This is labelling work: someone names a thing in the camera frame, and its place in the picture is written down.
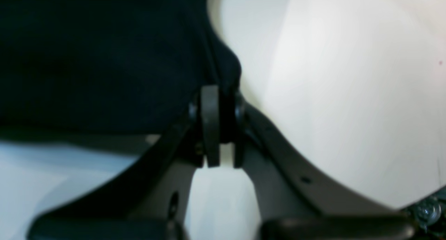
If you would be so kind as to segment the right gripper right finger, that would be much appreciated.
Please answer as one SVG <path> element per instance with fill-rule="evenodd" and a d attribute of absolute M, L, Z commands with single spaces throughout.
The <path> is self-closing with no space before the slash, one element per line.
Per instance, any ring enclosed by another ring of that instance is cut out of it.
<path fill-rule="evenodd" d="M 220 94 L 223 138 L 254 184 L 257 240 L 412 240 L 416 224 L 311 164 L 240 91 Z"/>

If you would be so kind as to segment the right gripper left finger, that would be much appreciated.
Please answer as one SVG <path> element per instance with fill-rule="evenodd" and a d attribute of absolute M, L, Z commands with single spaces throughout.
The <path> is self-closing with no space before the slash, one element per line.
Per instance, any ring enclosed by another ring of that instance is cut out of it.
<path fill-rule="evenodd" d="M 188 110 L 118 176 L 36 217 L 28 240 L 186 240 L 191 183 L 207 157 L 220 164 L 220 93 L 204 86 Z"/>

